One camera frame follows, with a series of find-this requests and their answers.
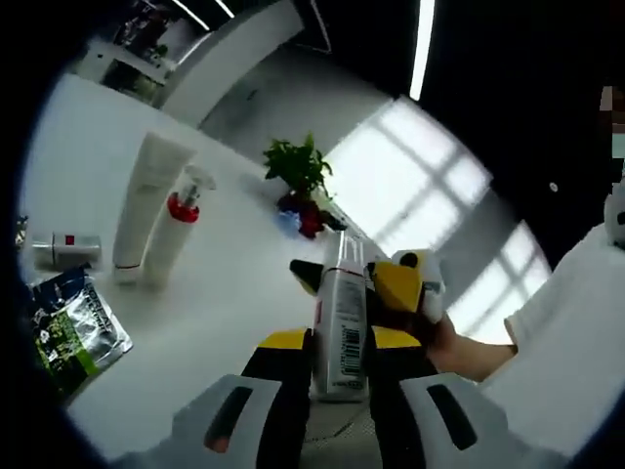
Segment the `spray bottle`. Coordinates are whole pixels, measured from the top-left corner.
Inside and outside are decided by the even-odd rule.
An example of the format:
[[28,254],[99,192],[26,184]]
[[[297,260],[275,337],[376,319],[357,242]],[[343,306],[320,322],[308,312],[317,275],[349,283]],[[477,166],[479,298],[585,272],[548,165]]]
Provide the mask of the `spray bottle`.
[[139,279],[141,261],[158,210],[193,149],[147,132],[135,162],[113,244],[113,278],[118,283]]
[[333,234],[324,264],[314,320],[312,380],[320,401],[361,402],[368,394],[362,363],[367,332],[362,240],[345,232]]
[[185,177],[183,188],[167,198],[147,248],[144,279],[152,287],[162,288],[167,283],[178,255],[199,220],[197,202],[201,192],[215,189],[213,178],[197,166],[187,166]]

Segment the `ceiling light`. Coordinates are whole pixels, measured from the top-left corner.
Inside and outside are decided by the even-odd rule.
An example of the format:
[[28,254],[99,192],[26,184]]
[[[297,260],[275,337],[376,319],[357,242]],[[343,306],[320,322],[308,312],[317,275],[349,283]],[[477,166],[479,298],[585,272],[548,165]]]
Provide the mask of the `ceiling light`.
[[410,83],[410,98],[419,101],[421,88],[428,64],[430,39],[432,38],[432,24],[434,22],[435,0],[421,0],[419,5],[419,29],[417,30],[417,47],[414,52],[412,66],[412,82]]
[[217,4],[222,7],[222,10],[224,10],[226,12],[226,15],[228,15],[231,18],[234,18],[234,14],[230,11],[230,8],[228,8],[224,2],[222,2],[222,0],[215,0],[217,2]]
[[208,25],[207,25],[204,21],[202,21],[200,18],[198,18],[198,17],[197,17],[197,15],[196,15],[194,12],[192,12],[192,11],[188,8],[188,6],[187,6],[187,5],[185,5],[184,3],[182,3],[180,0],[172,0],[172,1],[173,1],[176,5],[178,5],[180,8],[182,8],[183,10],[185,10],[185,11],[188,13],[188,15],[189,15],[190,17],[192,17],[194,20],[196,20],[196,21],[197,21],[197,23],[198,23],[200,26],[202,26],[204,29],[206,29],[207,31],[210,31],[210,30],[211,30],[211,29],[210,29],[210,27],[208,27]]
[[195,52],[195,49],[197,49],[199,46],[201,46],[201,44],[208,39],[211,36],[212,32],[209,32],[205,35],[203,35],[202,37],[200,37],[197,41],[195,41],[195,44],[193,44],[191,46],[191,48],[183,55],[183,57],[178,61],[178,65],[180,65],[182,62],[184,62],[186,59],[188,59],[190,57],[190,55]]

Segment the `blue object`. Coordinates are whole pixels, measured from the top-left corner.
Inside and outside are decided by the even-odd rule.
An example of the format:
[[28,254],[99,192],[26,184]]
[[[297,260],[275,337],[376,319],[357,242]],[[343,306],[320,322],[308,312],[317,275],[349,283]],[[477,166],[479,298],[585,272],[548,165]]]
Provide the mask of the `blue object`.
[[277,224],[282,230],[291,237],[296,237],[300,233],[302,227],[302,221],[300,220],[300,214],[297,212],[278,212]]

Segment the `person's arm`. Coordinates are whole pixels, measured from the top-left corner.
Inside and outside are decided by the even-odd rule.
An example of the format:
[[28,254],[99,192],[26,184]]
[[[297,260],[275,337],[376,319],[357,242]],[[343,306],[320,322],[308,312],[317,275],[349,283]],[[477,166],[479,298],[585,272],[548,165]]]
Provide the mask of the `person's arm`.
[[483,344],[458,335],[447,314],[437,324],[435,342],[428,347],[428,358],[441,372],[453,372],[481,382],[517,353],[513,345]]

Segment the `green leaves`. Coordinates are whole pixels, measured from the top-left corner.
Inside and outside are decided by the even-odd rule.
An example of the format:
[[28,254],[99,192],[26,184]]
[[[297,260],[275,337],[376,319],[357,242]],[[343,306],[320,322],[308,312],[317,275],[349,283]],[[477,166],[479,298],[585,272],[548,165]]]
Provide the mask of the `green leaves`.
[[304,144],[296,147],[286,140],[272,140],[271,146],[263,153],[267,157],[265,166],[269,168],[265,179],[281,177],[291,189],[304,197],[321,187],[326,195],[323,171],[332,174],[332,168],[323,160],[323,154],[314,148],[313,134],[309,133]]

